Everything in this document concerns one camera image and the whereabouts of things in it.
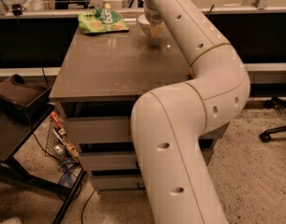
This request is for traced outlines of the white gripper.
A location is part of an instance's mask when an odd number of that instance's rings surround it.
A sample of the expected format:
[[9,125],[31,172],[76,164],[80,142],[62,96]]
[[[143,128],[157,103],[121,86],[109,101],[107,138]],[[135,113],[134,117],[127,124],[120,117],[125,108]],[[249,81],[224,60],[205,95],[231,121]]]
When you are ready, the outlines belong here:
[[148,5],[144,5],[145,17],[150,23],[150,36],[161,37],[164,34],[164,24],[162,23],[163,18],[159,11]]

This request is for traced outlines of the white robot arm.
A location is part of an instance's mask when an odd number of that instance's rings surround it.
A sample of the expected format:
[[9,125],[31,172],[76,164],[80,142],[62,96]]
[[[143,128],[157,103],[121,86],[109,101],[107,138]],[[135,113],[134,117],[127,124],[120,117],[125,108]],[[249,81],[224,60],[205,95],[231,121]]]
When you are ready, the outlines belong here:
[[143,94],[131,131],[156,224],[228,224],[198,140],[229,123],[250,94],[246,66],[191,0],[145,0],[193,69],[191,80]]

